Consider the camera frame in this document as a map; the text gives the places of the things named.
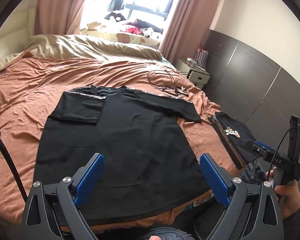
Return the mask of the person right hand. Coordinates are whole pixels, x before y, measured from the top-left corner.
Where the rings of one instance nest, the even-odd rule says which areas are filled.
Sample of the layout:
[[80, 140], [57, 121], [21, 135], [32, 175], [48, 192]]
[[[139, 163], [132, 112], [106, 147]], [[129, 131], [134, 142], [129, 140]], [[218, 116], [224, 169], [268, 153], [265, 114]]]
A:
[[300, 191], [296, 180], [291, 181], [289, 185], [275, 186], [274, 192], [281, 197], [286, 197], [286, 201], [281, 209], [283, 219], [288, 218], [300, 209]]

